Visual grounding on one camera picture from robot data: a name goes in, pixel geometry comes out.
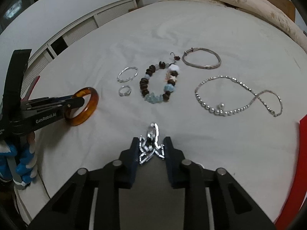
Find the blue white gloved hand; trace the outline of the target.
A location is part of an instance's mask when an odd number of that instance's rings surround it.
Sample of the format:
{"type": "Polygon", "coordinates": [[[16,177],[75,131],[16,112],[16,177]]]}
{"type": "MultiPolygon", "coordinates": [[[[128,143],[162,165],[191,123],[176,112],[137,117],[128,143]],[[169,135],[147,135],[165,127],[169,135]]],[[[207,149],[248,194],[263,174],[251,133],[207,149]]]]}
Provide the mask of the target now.
{"type": "Polygon", "coordinates": [[[24,144],[19,147],[1,140],[1,182],[14,181],[22,189],[29,186],[37,175],[35,149],[34,132],[29,133],[24,144]],[[14,169],[10,169],[8,158],[14,158],[14,160],[19,158],[14,169]]]}

